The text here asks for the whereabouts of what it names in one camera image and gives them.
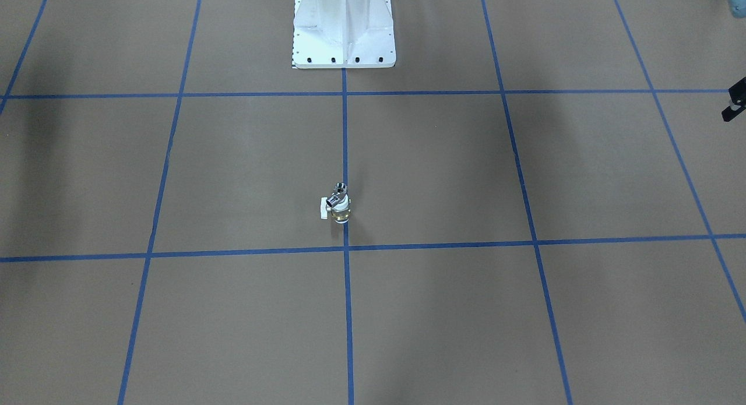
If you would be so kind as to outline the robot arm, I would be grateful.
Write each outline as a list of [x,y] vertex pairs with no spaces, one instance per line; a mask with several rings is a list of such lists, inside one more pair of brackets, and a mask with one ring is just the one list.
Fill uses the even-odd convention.
[[[728,0],[731,15],[735,18],[745,18],[745,0]],[[730,122],[744,112],[745,109],[745,78],[739,79],[728,89],[729,105],[724,108],[720,116],[724,122]]]

